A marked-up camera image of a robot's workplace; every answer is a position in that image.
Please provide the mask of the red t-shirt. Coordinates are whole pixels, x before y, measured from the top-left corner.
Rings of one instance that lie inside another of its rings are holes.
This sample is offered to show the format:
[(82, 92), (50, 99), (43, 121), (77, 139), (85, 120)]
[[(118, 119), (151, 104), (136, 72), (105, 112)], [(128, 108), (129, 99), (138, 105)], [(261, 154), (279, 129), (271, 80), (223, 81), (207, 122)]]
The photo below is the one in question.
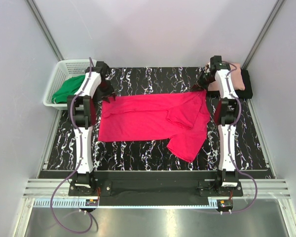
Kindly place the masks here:
[(169, 139), (167, 149), (192, 162), (207, 138), (206, 91), (119, 96), (102, 104), (101, 142)]

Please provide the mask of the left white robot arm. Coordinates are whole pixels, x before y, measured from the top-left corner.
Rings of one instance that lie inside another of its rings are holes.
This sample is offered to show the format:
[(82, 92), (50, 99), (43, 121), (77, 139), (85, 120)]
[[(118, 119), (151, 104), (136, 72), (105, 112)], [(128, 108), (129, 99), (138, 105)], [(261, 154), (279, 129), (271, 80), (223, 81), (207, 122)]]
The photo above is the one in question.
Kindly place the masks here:
[(96, 123), (96, 91), (108, 103), (110, 98), (116, 97), (110, 81), (106, 80), (109, 69), (105, 62), (94, 63), (89, 59), (81, 86), (74, 95), (67, 97), (68, 114), (76, 137), (76, 166), (70, 175), (70, 192), (78, 195), (91, 196), (100, 191), (94, 177), (91, 138)]

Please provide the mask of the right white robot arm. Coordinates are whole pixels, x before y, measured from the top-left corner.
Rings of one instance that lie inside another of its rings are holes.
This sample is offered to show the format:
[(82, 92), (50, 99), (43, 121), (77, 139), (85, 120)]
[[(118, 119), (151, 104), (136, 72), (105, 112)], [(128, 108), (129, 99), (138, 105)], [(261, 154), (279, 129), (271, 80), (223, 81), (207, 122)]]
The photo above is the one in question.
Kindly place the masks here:
[(231, 73), (236, 69), (236, 66), (223, 61), (220, 55), (214, 55), (190, 89), (192, 92), (207, 91), (211, 83), (218, 83), (220, 100), (215, 109), (214, 122), (220, 136), (220, 161), (217, 177), (209, 185), (208, 192), (225, 197), (243, 195), (235, 161), (235, 131), (242, 110), (231, 79)]

